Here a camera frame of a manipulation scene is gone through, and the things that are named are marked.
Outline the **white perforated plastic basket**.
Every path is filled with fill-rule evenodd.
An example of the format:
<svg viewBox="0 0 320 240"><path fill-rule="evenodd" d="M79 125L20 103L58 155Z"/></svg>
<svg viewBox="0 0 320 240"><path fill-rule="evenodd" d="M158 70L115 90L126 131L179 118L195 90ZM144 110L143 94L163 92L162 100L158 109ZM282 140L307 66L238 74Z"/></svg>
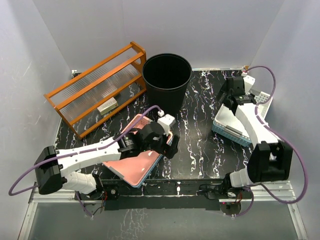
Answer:
<svg viewBox="0 0 320 240"><path fill-rule="evenodd" d="M263 139L272 142L272 135L264 127L268 125L265 117L269 111L273 97L262 91L254 99L256 100L256 104L245 103L244 105L239 105L235 115L222 105L214 120L221 125L230 126L242 132L244 136L250 138L251 142L260 143Z"/></svg>

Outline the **pink plastic basket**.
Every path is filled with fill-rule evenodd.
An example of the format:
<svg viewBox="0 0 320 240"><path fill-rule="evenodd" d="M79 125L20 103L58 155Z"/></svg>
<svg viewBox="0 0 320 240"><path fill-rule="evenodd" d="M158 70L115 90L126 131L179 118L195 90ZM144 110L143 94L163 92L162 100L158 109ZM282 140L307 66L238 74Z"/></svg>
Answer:
<svg viewBox="0 0 320 240"><path fill-rule="evenodd" d="M137 114L125 128L130 131L121 140L121 146L133 153L137 150L141 153L137 156L128 153L121 160L103 164L132 187L140 187L161 157L171 159L178 152L180 137L170 131L175 122L169 114L157 122Z"/></svg>

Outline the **blue plastic basket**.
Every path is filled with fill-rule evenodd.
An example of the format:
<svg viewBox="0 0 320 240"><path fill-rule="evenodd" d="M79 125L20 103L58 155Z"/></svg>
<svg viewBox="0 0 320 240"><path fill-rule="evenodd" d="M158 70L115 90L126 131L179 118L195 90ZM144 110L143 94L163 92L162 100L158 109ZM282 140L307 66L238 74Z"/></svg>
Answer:
<svg viewBox="0 0 320 240"><path fill-rule="evenodd" d="M243 135L241 131L236 130L228 125L223 125L217 121L213 121L212 131L235 142L240 144L243 147L247 147L252 144L252 141L249 137Z"/></svg>

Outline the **large black plastic bin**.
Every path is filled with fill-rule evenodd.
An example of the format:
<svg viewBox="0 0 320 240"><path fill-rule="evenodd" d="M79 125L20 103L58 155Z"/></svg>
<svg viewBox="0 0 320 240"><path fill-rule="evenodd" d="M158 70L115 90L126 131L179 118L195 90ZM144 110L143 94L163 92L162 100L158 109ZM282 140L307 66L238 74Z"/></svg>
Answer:
<svg viewBox="0 0 320 240"><path fill-rule="evenodd" d="M176 116L192 73L190 63L180 55L161 53L150 57L142 68L149 105L157 105L166 114Z"/></svg>

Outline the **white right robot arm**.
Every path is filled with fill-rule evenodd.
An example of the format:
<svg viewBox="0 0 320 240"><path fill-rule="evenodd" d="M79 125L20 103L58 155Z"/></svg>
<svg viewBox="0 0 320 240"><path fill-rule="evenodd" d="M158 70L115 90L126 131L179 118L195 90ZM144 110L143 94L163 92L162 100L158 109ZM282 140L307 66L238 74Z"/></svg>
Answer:
<svg viewBox="0 0 320 240"><path fill-rule="evenodd" d="M254 184L287 180L291 168L293 149L267 128L258 113L251 86L243 76L228 77L216 96L221 108L214 120L223 125L222 135L229 135L234 142L251 142L253 146L247 166L226 174L215 188L230 199Z"/></svg>

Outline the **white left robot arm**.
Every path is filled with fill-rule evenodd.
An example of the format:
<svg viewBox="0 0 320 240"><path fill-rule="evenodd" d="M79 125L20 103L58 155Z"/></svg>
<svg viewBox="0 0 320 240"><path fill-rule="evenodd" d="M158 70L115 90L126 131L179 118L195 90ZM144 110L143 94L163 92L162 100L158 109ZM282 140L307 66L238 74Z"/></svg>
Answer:
<svg viewBox="0 0 320 240"><path fill-rule="evenodd" d="M143 128L129 127L117 137L84 147L56 150L48 146L34 164L38 192L49 195L65 189L93 200L101 199L105 190L100 177L94 173L80 173L79 169L139 157L146 151L171 159L178 152L180 137L174 134L171 142L168 139L164 128L152 121Z"/></svg>

